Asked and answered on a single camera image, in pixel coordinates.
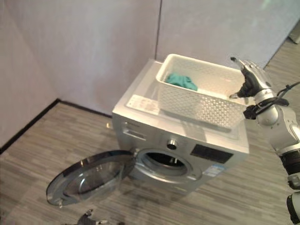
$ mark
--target black baseboard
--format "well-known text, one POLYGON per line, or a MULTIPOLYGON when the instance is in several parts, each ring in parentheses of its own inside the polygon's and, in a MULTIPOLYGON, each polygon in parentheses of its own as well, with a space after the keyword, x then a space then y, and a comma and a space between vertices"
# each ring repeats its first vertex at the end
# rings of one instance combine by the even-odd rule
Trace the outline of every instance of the black baseboard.
POLYGON ((24 126, 18 133, 16 133, 8 142, 6 142, 2 148, 0 148, 0 154, 2 154, 6 149, 8 149, 16 140, 19 139, 30 127, 32 127, 40 118, 42 118, 49 110, 55 107, 61 100, 57 98, 49 106, 47 106, 39 115, 37 115, 33 120, 31 120, 26 126, 24 126))
POLYGON ((30 127, 32 127, 40 118, 42 118, 47 112, 49 112, 49 110, 51 110, 53 107, 55 107, 58 103, 62 103, 65 105, 69 105, 72 106, 74 108, 77 109, 81 109, 90 113, 94 113, 97 115, 101 115, 101 116, 105 116, 108 118, 111 118, 111 115, 107 115, 105 113, 102 112, 98 112, 68 101, 62 101, 59 98, 57 98, 54 102, 52 102, 49 106, 47 106, 39 115, 37 115, 33 120, 31 120, 26 126, 24 126, 24 128, 22 128, 18 133, 16 133, 8 142, 6 142, 2 148, 0 148, 0 155, 6 150, 8 149, 16 140, 19 139, 19 137, 21 137, 30 127))
POLYGON ((72 106, 74 108, 77 108, 77 109, 81 109, 81 110, 84 110, 84 111, 87 111, 87 112, 90 112, 90 113, 93 113, 93 114, 97 114, 97 115, 100 115, 100 116, 105 116, 105 117, 108 117, 108 118, 112 118, 111 115, 107 115, 103 112, 98 112, 96 110, 93 110, 93 109, 89 109, 89 108, 86 108, 84 106, 81 106, 81 105, 77 105, 75 103, 72 103, 72 102, 68 102, 68 101, 61 101, 60 103, 62 104, 65 104, 65 105, 69 105, 69 106, 72 106))

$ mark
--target open door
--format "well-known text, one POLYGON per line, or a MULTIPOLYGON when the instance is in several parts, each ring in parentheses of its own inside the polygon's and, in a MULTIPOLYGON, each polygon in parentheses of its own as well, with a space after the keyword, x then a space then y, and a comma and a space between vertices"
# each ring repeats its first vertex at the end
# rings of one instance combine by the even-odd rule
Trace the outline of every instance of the open door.
POLYGON ((95 195, 106 198, 135 166, 133 154, 112 150, 85 158, 57 175, 48 185, 47 200, 64 206, 95 195))

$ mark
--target plastic laundry basket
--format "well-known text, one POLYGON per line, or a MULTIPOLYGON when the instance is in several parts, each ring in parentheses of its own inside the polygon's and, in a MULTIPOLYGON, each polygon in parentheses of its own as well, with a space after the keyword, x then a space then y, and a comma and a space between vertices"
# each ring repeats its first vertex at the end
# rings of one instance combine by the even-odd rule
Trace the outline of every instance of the plastic laundry basket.
POLYGON ((224 128, 233 128, 244 119, 244 99, 229 99, 245 81, 237 69, 170 54, 156 79, 162 110, 224 128), (171 73, 190 77, 198 91, 165 83, 171 73))

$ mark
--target front-load washing machine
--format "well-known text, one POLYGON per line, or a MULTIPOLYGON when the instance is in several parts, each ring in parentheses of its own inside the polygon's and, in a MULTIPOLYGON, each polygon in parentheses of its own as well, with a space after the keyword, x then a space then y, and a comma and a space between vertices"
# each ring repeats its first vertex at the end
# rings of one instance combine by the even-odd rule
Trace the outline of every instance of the front-load washing machine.
POLYGON ((186 195, 247 157, 244 122, 225 129, 159 109, 160 67, 149 61, 112 112, 121 150, 88 157, 58 174, 46 191, 50 204, 105 198, 126 176, 186 195))

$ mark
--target teal towel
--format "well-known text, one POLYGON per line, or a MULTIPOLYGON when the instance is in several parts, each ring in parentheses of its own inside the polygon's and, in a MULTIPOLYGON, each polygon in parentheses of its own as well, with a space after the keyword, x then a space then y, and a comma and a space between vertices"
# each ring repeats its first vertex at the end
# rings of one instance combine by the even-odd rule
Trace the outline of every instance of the teal towel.
POLYGON ((191 78, 181 76, 177 73, 170 74, 165 82, 191 90, 198 90, 198 87, 192 82, 191 78))

